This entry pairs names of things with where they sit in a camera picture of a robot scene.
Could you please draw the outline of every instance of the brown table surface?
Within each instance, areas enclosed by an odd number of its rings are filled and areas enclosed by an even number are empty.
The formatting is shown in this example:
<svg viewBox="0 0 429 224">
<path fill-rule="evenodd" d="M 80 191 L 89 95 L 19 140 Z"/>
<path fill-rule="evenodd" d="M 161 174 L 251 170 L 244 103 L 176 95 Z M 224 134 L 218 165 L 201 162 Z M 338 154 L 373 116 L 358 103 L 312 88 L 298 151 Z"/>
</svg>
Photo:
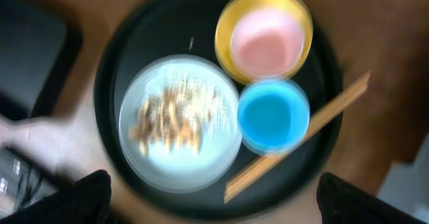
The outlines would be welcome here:
<svg viewBox="0 0 429 224">
<path fill-rule="evenodd" d="M 132 223 L 187 223 L 139 199 L 118 177 L 101 145 L 93 110 L 97 64 L 109 38 L 145 0 L 34 0 L 80 27 L 84 44 L 49 119 L 0 119 L 0 142 L 13 141 L 52 172 L 78 179 L 97 169 L 113 177 L 112 206 Z M 372 69 L 369 91 L 346 109 L 325 165 L 376 194 L 395 160 L 412 161 L 428 131 L 429 0 L 304 0 L 325 30 L 345 87 Z M 256 223 L 320 223 L 317 180 Z"/>
</svg>

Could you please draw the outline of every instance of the yellow bowl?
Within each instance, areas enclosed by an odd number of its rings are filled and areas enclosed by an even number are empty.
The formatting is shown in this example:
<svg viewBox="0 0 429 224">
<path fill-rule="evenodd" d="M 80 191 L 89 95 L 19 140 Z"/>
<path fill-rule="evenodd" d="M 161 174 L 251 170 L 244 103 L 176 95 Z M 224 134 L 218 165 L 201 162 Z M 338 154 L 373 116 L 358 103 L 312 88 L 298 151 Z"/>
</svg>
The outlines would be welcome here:
<svg viewBox="0 0 429 224">
<path fill-rule="evenodd" d="M 232 78 L 243 84 L 251 82 L 252 79 L 235 68 L 235 63 L 231 55 L 231 38 L 238 21 L 250 11 L 262 7 L 273 7 L 287 12 L 300 22 L 301 28 L 304 31 L 305 40 L 301 57 L 295 67 L 284 74 L 285 78 L 293 76 L 301 68 L 310 51 L 313 38 L 313 24 L 307 7 L 301 0 L 231 0 L 224 8 L 217 23 L 214 47 L 217 59 L 223 69 Z"/>
</svg>

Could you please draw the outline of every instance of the chopsticks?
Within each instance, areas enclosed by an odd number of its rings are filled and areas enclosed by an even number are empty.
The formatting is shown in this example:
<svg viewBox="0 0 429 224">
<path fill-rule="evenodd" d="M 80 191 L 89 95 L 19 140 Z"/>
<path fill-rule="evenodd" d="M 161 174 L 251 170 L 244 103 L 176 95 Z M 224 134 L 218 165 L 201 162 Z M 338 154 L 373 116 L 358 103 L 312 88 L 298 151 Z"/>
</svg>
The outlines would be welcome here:
<svg viewBox="0 0 429 224">
<path fill-rule="evenodd" d="M 305 141 L 322 129 L 322 127 L 324 127 L 330 120 L 334 119 L 334 117 L 348 107 L 354 100 L 359 98 L 368 88 L 370 74 L 371 72 L 365 73 L 341 94 L 336 96 L 335 99 L 324 106 L 319 112 L 314 114 L 308 125 L 306 136 L 289 152 L 278 156 L 260 156 L 254 162 L 246 166 L 242 172 L 238 173 L 228 181 L 225 189 L 225 203 L 255 182 L 268 170 L 271 170 L 278 162 L 287 157 L 296 148 L 300 147 Z"/>
</svg>

